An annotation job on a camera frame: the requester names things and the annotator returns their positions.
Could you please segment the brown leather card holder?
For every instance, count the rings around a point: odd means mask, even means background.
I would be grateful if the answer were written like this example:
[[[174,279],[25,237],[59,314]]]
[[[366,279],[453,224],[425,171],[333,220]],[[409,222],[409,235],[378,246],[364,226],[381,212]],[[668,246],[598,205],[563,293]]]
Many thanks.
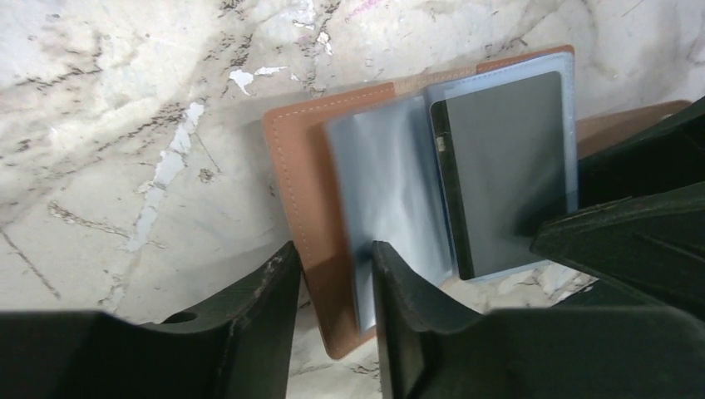
[[[328,355],[369,340],[376,315],[372,245],[385,241],[434,285],[459,276],[432,130],[435,101],[557,71],[574,137],[574,50],[553,47],[268,111],[268,142],[293,242]]]

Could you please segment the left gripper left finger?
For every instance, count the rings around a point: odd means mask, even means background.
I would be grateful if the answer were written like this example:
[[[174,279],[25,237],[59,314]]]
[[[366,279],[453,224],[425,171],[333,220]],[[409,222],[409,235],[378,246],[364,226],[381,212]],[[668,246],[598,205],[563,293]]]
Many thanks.
[[[262,266],[162,323],[98,311],[4,312],[4,398],[283,398],[301,261]]]

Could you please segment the black credit card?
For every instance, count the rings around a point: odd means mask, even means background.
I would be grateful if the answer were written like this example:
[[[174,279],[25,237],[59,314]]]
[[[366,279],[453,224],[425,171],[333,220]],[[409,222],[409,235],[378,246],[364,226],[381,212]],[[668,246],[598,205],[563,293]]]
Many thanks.
[[[430,107],[459,276],[539,261],[543,222],[578,207],[577,160],[557,71],[435,101]]]

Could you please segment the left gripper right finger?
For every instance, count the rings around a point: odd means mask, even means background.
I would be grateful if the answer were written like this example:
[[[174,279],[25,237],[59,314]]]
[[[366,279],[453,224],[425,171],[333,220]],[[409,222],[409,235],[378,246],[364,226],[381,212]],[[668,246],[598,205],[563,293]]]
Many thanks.
[[[597,282],[549,308],[478,313],[372,245],[385,398],[701,398],[704,324]]]

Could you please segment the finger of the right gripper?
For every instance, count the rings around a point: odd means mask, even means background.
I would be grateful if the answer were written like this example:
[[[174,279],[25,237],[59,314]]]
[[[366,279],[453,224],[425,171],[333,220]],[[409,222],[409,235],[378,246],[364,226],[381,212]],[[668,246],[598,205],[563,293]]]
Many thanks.
[[[678,100],[578,124],[579,206],[704,181],[704,100]]]
[[[651,303],[704,318],[704,184],[543,224],[530,249]]]

